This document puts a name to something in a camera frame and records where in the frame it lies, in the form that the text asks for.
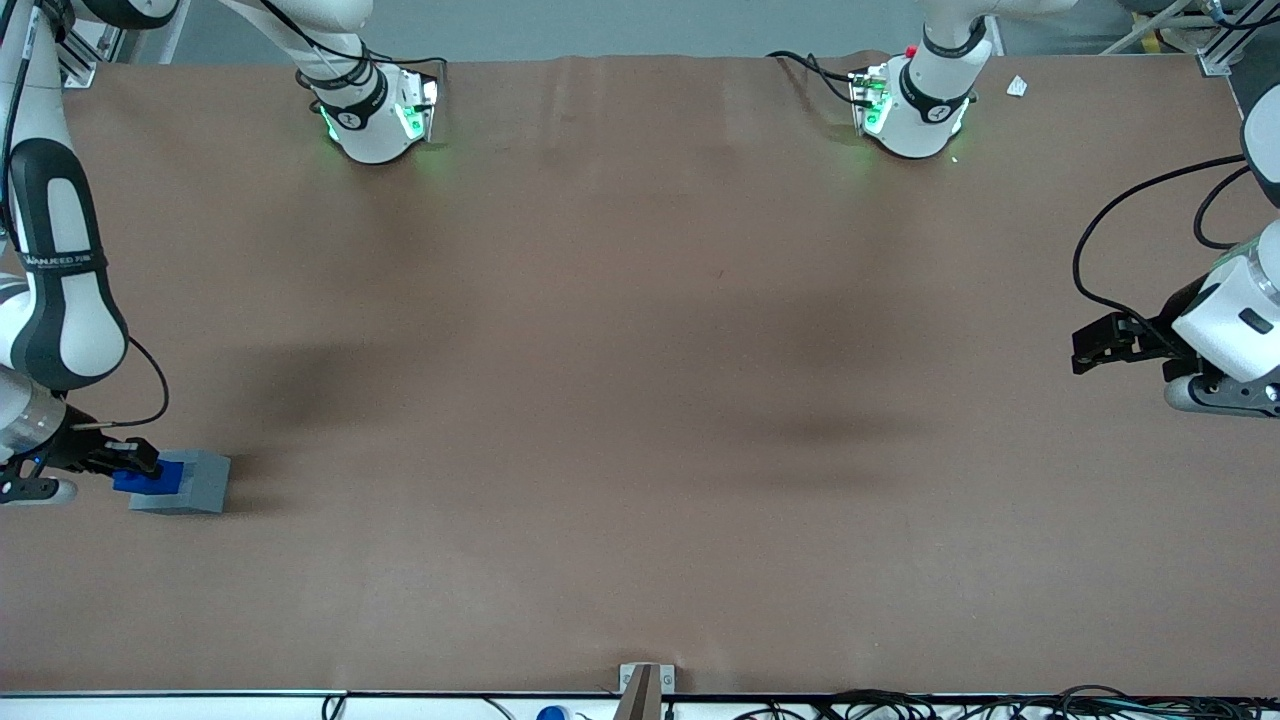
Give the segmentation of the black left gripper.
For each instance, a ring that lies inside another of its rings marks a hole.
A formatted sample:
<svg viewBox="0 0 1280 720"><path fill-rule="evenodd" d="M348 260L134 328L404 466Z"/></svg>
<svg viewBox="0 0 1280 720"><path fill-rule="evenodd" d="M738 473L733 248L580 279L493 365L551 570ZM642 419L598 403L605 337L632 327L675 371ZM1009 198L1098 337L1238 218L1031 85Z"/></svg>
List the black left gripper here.
<svg viewBox="0 0 1280 720"><path fill-rule="evenodd" d="M1151 354L1142 348L1143 333L1147 345L1160 346L1165 356L1181 363L1198 363L1199 354L1179 336L1172 323L1194 304L1204 286L1207 275L1194 278L1174 291L1155 314L1132 311L1134 320L1125 313L1110 313L1075 331L1075 345L1071 352L1073 375L1083 375L1097 366L1110 363L1143 363Z"/></svg>

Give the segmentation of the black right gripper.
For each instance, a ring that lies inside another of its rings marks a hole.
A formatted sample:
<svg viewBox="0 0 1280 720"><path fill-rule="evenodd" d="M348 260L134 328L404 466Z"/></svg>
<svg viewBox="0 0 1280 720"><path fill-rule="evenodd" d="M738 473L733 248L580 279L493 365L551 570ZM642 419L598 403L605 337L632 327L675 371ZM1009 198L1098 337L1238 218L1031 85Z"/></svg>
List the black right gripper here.
<svg viewBox="0 0 1280 720"><path fill-rule="evenodd" d="M97 419L70 405L52 436L40 447L45 468L72 473L113 475L127 470L142 477L160 477L159 451L145 438L124 439L124 451L96 427Z"/></svg>

